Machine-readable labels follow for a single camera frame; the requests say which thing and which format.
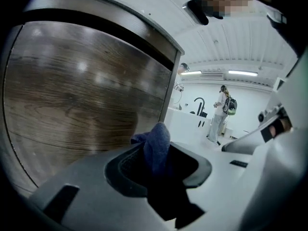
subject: fluorescent light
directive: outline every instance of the fluorescent light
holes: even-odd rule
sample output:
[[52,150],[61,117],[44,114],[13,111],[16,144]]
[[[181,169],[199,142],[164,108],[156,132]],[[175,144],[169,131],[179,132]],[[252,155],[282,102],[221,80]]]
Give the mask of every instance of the fluorescent light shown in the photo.
[[184,72],[181,75],[199,75],[202,74],[201,71],[193,71],[193,72]]
[[235,70],[229,70],[229,74],[236,74],[236,75],[249,75],[249,76],[258,76],[258,73],[256,72],[246,72],[246,71],[235,71]]

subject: white pants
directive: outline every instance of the white pants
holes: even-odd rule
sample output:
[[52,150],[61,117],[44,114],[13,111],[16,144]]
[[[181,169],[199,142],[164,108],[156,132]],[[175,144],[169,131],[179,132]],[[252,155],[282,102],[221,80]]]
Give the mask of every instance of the white pants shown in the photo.
[[211,125],[211,129],[210,129],[210,133],[209,133],[209,136],[208,136],[208,139],[214,143],[217,142],[217,139],[218,139],[218,132],[220,131],[222,125],[223,125],[223,122],[225,121],[226,117],[228,115],[214,115],[214,118],[213,118],[213,122],[212,122],[212,125]]

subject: wood grain surface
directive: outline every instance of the wood grain surface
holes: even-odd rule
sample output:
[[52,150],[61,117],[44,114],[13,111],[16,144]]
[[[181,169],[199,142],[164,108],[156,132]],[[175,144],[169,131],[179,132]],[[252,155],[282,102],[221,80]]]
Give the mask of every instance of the wood grain surface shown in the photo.
[[29,22],[13,47],[4,112],[17,156],[40,186],[90,154],[129,144],[159,119],[171,72],[101,31]]

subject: blue cloth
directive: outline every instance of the blue cloth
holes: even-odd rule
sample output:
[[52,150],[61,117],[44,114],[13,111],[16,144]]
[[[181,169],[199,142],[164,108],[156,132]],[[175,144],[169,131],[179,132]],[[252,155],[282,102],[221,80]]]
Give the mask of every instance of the blue cloth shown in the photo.
[[132,136],[130,142],[132,144],[145,142],[143,147],[144,160],[152,177],[158,178],[165,175],[170,133],[164,123],[157,123],[151,132]]

